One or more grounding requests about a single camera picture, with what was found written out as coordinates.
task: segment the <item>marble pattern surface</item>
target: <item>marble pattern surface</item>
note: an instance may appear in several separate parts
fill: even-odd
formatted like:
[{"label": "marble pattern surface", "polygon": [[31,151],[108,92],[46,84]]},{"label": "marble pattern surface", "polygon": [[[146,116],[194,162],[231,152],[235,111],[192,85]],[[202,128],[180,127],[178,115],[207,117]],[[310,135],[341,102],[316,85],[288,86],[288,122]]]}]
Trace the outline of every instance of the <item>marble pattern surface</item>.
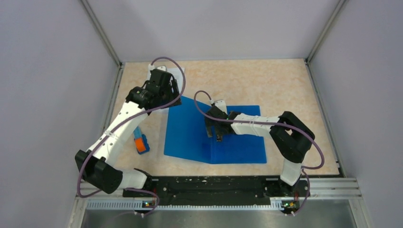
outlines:
[{"label": "marble pattern surface", "polygon": [[[260,105],[261,115],[276,116],[291,111],[316,135],[315,141],[325,155],[325,165],[308,174],[338,174],[317,101],[302,59],[179,61],[185,68],[184,96],[193,98],[197,90],[206,90],[227,105]],[[141,86],[147,75],[144,63],[126,63],[120,83],[113,118],[118,114],[128,92]],[[157,62],[156,66],[174,67]],[[208,104],[202,94],[198,100]],[[279,175],[283,157],[271,139],[265,139],[267,164],[205,164],[163,154],[167,114],[152,113],[140,124],[151,150],[139,155],[133,137],[124,145],[117,168],[139,168],[151,175]],[[317,166],[320,157],[314,147],[308,151],[304,165]]]}]

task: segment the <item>blue tray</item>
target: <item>blue tray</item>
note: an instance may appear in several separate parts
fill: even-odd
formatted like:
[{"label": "blue tray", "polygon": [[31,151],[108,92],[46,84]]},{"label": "blue tray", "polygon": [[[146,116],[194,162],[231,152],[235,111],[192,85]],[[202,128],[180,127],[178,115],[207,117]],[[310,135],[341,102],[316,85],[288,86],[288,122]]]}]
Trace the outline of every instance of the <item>blue tray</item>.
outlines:
[{"label": "blue tray", "polygon": [[[198,102],[208,111],[209,105]],[[260,115],[258,105],[227,106],[228,111]],[[193,99],[182,96],[182,105],[169,108],[164,154],[210,164],[267,163],[262,137],[225,135],[222,142],[208,138],[204,116]]]}]

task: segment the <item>blue mat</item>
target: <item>blue mat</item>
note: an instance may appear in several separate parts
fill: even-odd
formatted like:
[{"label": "blue mat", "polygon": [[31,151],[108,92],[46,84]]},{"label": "blue mat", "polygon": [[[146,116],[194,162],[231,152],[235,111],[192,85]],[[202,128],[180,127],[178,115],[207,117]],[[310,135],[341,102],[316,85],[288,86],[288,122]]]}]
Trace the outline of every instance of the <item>blue mat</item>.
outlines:
[{"label": "blue mat", "polygon": [[[208,111],[209,105],[198,102]],[[258,105],[227,106],[228,111],[260,115]],[[182,96],[182,105],[169,108],[164,154],[210,164],[266,163],[263,137],[225,135],[222,142],[208,138],[204,116],[193,99]]]}]

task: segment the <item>aluminum frame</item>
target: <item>aluminum frame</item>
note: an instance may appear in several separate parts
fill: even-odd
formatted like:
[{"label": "aluminum frame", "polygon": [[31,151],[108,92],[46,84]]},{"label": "aluminum frame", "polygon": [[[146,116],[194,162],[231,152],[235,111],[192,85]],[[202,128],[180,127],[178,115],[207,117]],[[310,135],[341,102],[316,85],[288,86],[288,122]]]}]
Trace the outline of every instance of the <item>aluminum frame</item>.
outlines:
[{"label": "aluminum frame", "polygon": [[[311,183],[311,197],[308,198],[308,201],[311,200],[349,200],[351,210],[353,213],[354,220],[357,224],[358,228],[370,228],[368,225],[368,213],[366,212],[366,208],[363,204],[362,194],[359,189],[357,180],[355,178],[310,178]],[[82,192],[84,194],[95,191],[96,188],[89,183],[82,183]],[[69,228],[80,228],[83,222],[84,213],[87,208],[87,205],[92,200],[96,200],[97,202],[109,202],[110,200],[120,200],[133,202],[132,198],[123,198],[122,190],[117,190],[112,194],[106,194],[104,192],[100,192],[92,197],[82,199],[76,197],[75,203],[73,206],[73,211],[71,213]],[[270,198],[272,201],[276,200],[293,200],[290,197],[272,197]],[[214,208],[208,207],[200,207],[203,210],[209,210]],[[159,210],[183,210],[186,207],[162,207]]]},{"label": "aluminum frame", "polygon": [[[110,123],[112,118],[112,112],[116,102],[117,92],[120,86],[120,81],[124,71],[124,65],[120,62],[118,55],[116,54],[115,50],[113,49],[112,44],[110,43],[108,37],[106,36],[104,30],[102,29],[101,24],[99,23],[98,19],[96,18],[95,13],[92,11],[91,6],[89,5],[87,0],[78,0],[83,8],[85,9],[86,14],[89,16],[91,23],[93,24],[97,34],[101,38],[104,43],[105,48],[107,49],[108,53],[110,54],[113,61],[118,66],[118,73],[116,75],[115,84],[113,91],[111,93],[111,99],[109,100],[108,110],[106,112],[105,121],[102,125],[102,129],[104,130]],[[320,49],[323,41],[326,39],[329,31],[331,30],[332,26],[335,23],[335,20],[340,15],[341,11],[347,4],[348,0],[339,0],[335,10],[329,17],[328,22],[324,26],[321,34],[319,35],[315,45],[313,46],[311,52],[309,53],[308,57],[305,59],[305,64],[307,68],[307,72],[309,78],[311,80],[312,88],[315,91],[315,97],[317,99],[317,103],[322,115],[322,118],[325,123],[326,133],[328,138],[331,142],[333,153],[336,159],[337,164],[339,165],[340,173],[343,174],[343,164],[338,155],[337,143],[334,140],[331,124],[328,120],[327,112],[324,108],[323,100],[320,94],[320,91],[317,87],[317,83],[315,77],[311,71],[310,63],[314,59],[317,51]],[[350,208],[355,220],[355,223],[358,228],[371,228],[372,221],[369,217],[369,213],[366,209],[364,204],[361,191],[357,184],[355,178],[310,178],[311,183],[311,197],[308,198],[309,201],[311,200],[349,200]],[[96,188],[89,183],[83,182],[82,183],[82,192],[84,194],[93,192]],[[84,219],[85,210],[87,208],[87,204],[89,200],[111,200],[111,199],[119,199],[119,200],[127,200],[132,201],[129,198],[122,197],[122,190],[117,190],[114,193],[108,195],[104,192],[100,192],[90,198],[82,199],[82,198],[75,198],[74,206],[72,209],[72,213],[70,216],[70,221],[68,224],[69,228],[80,228]],[[270,198],[271,200],[292,200],[292,198],[287,197],[275,197]]]}]

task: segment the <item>metal frame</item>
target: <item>metal frame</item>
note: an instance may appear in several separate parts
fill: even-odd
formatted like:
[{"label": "metal frame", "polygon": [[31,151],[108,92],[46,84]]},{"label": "metal frame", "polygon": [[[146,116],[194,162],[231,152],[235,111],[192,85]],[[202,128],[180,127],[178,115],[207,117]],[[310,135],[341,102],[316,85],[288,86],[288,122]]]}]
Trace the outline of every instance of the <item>metal frame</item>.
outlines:
[{"label": "metal frame", "polygon": [[[109,125],[111,118],[112,118],[112,112],[113,112],[113,109],[115,106],[117,92],[118,92],[120,81],[121,81],[121,78],[123,75],[124,65],[122,64],[122,62],[120,62],[115,50],[113,49],[109,39],[107,38],[104,30],[102,29],[101,24],[99,23],[94,12],[92,11],[88,1],[79,0],[79,2],[83,5],[87,15],[90,18],[91,23],[93,24],[94,28],[96,29],[96,32],[98,33],[101,40],[103,41],[105,48],[107,49],[108,53],[112,57],[113,61],[118,66],[118,73],[116,75],[114,88],[113,88],[112,94],[110,96],[111,99],[109,101],[108,110],[107,110],[106,116],[105,116],[105,121],[102,125],[102,130],[104,130]],[[332,127],[329,122],[329,118],[328,118],[326,109],[323,106],[323,99],[322,99],[321,93],[317,87],[316,79],[311,71],[310,64],[311,64],[312,60],[315,58],[316,53],[320,49],[322,43],[326,39],[327,35],[329,34],[329,31],[331,30],[332,26],[334,25],[336,19],[340,15],[341,11],[343,10],[343,8],[345,7],[347,2],[348,2],[348,0],[340,0],[338,2],[336,8],[334,9],[333,13],[329,17],[329,20],[327,21],[321,34],[319,35],[317,41],[315,42],[315,45],[313,46],[311,52],[309,53],[308,57],[305,59],[307,72],[308,72],[312,87],[315,91],[317,103],[318,103],[322,118],[325,123],[326,132],[327,132],[328,138],[330,140],[330,143],[332,145],[335,160],[338,164],[341,176],[344,176],[344,173],[343,173],[342,161],[340,159],[340,156],[337,153],[339,150],[337,148],[337,143],[335,142],[335,139],[333,137]],[[311,189],[310,189],[311,196],[308,198],[309,201],[311,201],[311,200],[349,200],[352,215],[354,217],[357,227],[358,228],[373,227],[372,221],[369,217],[369,213],[364,204],[364,201],[363,201],[363,198],[361,195],[361,191],[359,189],[359,186],[358,186],[355,178],[340,178],[340,177],[326,177],[326,176],[324,176],[324,178],[311,177],[310,183],[311,183]],[[86,182],[82,183],[83,194],[88,194],[90,192],[93,192],[94,190],[96,190],[96,188],[94,186],[92,186],[91,184],[88,184]],[[84,219],[85,210],[87,209],[88,204],[95,200],[97,202],[110,202],[111,200],[118,200],[120,202],[126,202],[126,201],[133,202],[133,199],[131,199],[131,198],[123,198],[122,194],[123,194],[123,190],[117,190],[114,193],[109,194],[109,195],[104,192],[100,192],[99,194],[96,194],[87,199],[82,199],[82,198],[76,197],[68,227],[69,228],[81,227],[81,224]],[[273,197],[273,198],[270,198],[270,200],[272,200],[273,202],[277,202],[278,200],[293,200],[293,199],[290,197]],[[193,206],[191,209],[198,209],[197,207],[198,206]],[[182,208],[180,206],[176,207],[176,208],[170,208],[170,207],[159,208],[159,210],[165,210],[165,209],[173,210],[173,209],[186,209],[186,208]],[[204,207],[203,209],[214,209],[214,208],[213,207]]]},{"label": "metal frame", "polygon": [[94,29],[96,33],[99,35],[101,38],[102,43],[104,44],[106,50],[108,51],[109,55],[113,59],[113,61],[116,63],[118,67],[122,65],[122,62],[119,60],[119,57],[117,56],[111,42],[109,41],[108,37],[106,36],[106,33],[104,29],[102,28],[101,24],[99,23],[98,19],[96,18],[96,15],[94,11],[92,10],[90,4],[88,3],[87,0],[78,0],[81,5],[83,6],[84,10],[86,11],[87,16],[89,17],[91,24],[94,26]]},{"label": "metal frame", "polygon": [[[352,214],[354,217],[354,220],[357,224],[358,228],[370,228],[371,226],[368,225],[367,218],[368,218],[368,213],[366,212],[365,207],[363,206],[363,199],[362,199],[362,194],[359,189],[358,183],[355,178],[310,178],[310,183],[311,183],[311,197],[308,198],[309,201],[311,200],[349,200],[350,205],[352,207]],[[96,190],[94,186],[92,186],[89,183],[82,183],[82,192],[84,194],[93,192]],[[96,202],[98,206],[96,209],[102,209],[102,207],[105,207],[105,209],[111,209],[110,203],[111,201],[113,202],[123,202],[123,203],[129,203],[133,206],[132,208],[128,208],[128,205],[126,204],[125,208],[120,206],[116,206],[114,209],[136,209],[135,205],[136,202],[133,204],[134,200],[132,198],[123,198],[122,197],[122,190],[115,191],[112,194],[106,194],[104,192],[100,192],[99,194],[96,194],[92,197],[89,197],[87,199],[82,199],[82,198],[76,198],[74,207],[73,207],[73,212],[70,217],[70,222],[69,222],[69,228],[79,228],[81,227],[81,224],[83,222],[84,218],[84,213],[85,210],[87,209],[87,206],[93,202]],[[278,203],[279,200],[293,200],[293,198],[290,197],[272,197],[270,198],[274,202],[274,204]],[[247,206],[247,207],[239,207],[239,209],[255,209],[255,210],[270,210],[270,209],[276,209],[276,208],[270,208],[270,207],[263,207],[263,206]],[[192,207],[161,207],[158,210],[183,210],[183,209],[191,209],[191,210],[217,210],[215,207],[206,207],[206,206],[192,206]],[[234,208],[227,207],[223,208],[224,210],[231,210]]]}]

